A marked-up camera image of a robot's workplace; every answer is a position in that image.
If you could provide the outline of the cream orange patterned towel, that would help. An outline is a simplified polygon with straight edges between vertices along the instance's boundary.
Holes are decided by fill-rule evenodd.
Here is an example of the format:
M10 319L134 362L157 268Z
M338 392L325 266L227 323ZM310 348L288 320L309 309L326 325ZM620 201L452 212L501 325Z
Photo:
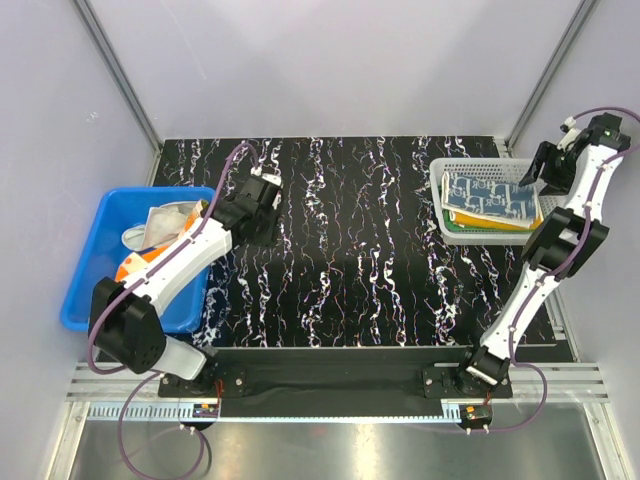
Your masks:
M181 240L187 233L187 231L193 226L196 219L200 217L202 213L206 211L209 206L209 202L207 200L198 200L196 202L196 207L192 210L189 218L187 220L186 228L183 233L178 237L177 240L173 241L168 246L162 246L158 248L152 248L149 250L145 250L142 252L134 252L125 248L129 251L129 254L119 265L115 280L117 282L124 280L128 275L138 272L143 268L147 267L151 262L153 262L157 257L159 257L162 253L164 253L170 246L177 243Z

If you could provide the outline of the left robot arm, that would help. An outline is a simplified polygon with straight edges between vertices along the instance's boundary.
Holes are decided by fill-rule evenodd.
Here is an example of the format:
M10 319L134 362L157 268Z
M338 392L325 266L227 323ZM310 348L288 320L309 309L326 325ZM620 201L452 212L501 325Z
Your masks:
M244 245L271 246L281 211L282 179L253 171L241 189L216 198L185 235L148 266L94 287L88 332L90 369L110 375L169 374L196 396L215 386L216 372L201 350L168 336L160 317L206 267Z

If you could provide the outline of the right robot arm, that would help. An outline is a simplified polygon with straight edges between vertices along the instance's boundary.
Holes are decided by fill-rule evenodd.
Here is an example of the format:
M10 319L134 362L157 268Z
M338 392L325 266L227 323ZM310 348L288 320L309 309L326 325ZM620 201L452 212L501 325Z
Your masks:
M602 222L604 198L615 170L637 148L622 132L622 120L639 116L622 107L596 107L583 114L589 119L586 127L578 127L578 118L570 116L561 126L564 136L558 143L539 144L520 181L528 186L541 180L542 195L562 196L565 202L548 213L529 237L512 295L478 346L466 352L454 371L453 384L465 396L484 396L502 384L539 308L608 236Z

